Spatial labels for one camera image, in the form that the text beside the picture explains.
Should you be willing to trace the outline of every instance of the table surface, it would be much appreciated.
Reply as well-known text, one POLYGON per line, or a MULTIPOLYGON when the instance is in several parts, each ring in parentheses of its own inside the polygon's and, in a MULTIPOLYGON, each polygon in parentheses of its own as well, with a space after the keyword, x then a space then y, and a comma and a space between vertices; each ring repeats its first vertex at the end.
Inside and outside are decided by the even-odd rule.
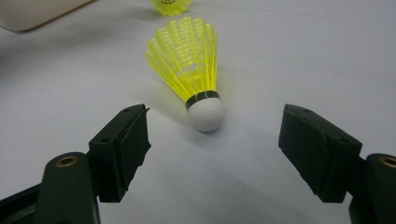
POLYGON ((99 0, 32 32, 0 30, 0 199, 41 181, 52 158, 88 151, 123 108, 145 104, 152 144, 102 223, 350 223, 350 196, 322 203, 277 146, 284 104, 309 108, 395 155, 396 2, 192 0, 164 17, 149 0, 99 0), (222 127, 199 133, 148 66, 171 20, 219 35, 222 127))

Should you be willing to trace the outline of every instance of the white ball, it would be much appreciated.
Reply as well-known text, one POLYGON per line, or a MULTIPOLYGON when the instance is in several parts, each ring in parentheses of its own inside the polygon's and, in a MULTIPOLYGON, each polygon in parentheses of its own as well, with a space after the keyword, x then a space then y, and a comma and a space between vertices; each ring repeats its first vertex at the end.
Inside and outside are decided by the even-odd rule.
POLYGON ((223 122, 224 114, 224 107, 219 98, 198 101, 187 110, 192 126, 201 132, 215 131, 223 122))

